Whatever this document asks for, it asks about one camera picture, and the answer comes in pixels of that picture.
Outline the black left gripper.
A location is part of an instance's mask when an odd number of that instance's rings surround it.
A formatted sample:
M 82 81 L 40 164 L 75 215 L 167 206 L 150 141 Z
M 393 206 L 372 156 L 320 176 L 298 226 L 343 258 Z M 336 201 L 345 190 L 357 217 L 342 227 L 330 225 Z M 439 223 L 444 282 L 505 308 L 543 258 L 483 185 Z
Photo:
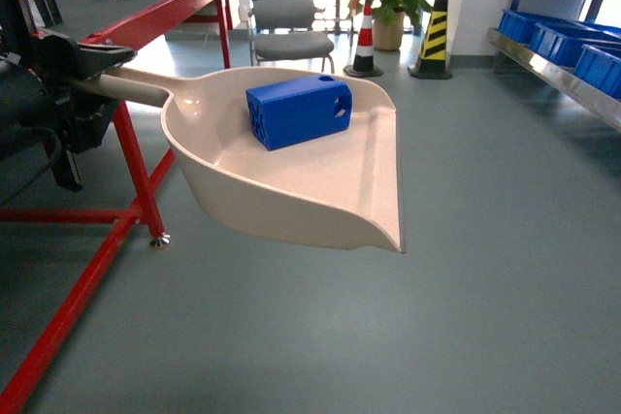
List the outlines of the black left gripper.
M 31 43 L 29 62 L 14 52 L 1 57 L 1 159 L 42 143 L 48 161 L 24 185 L 52 171 L 58 186 L 80 191 L 69 155 L 102 143 L 118 100 L 71 83 L 96 78 L 134 59 L 137 52 L 127 46 L 78 43 L 55 32 L 40 32 Z

